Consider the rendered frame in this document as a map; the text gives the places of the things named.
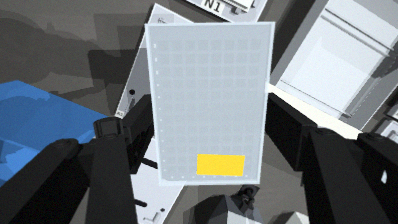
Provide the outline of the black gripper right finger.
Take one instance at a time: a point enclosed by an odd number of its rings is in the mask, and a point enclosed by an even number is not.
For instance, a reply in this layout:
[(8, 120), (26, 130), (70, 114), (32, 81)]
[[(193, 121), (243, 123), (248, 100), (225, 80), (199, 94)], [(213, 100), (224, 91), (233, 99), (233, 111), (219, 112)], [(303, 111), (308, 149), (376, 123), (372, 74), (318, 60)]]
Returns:
[(344, 138), (273, 92), (265, 132), (303, 172), (309, 224), (398, 224), (398, 143), (373, 132)]

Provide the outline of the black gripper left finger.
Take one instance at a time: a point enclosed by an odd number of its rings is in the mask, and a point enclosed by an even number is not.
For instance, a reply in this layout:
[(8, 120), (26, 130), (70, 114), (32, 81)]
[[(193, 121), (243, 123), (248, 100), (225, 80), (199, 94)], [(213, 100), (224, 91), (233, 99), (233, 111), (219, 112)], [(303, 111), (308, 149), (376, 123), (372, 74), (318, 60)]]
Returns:
[(88, 143), (50, 143), (0, 187), (0, 224), (70, 224), (88, 187), (85, 224), (138, 224), (131, 175), (154, 135), (151, 94), (93, 127)]

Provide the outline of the blue open bin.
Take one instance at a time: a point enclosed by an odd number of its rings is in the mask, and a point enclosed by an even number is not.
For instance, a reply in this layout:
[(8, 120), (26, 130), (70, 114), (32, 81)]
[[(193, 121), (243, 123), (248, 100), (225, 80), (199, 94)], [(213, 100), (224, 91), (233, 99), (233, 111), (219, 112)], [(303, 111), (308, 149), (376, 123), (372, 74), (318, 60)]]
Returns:
[(88, 143), (106, 117), (19, 80), (0, 84), (0, 187), (58, 139)]

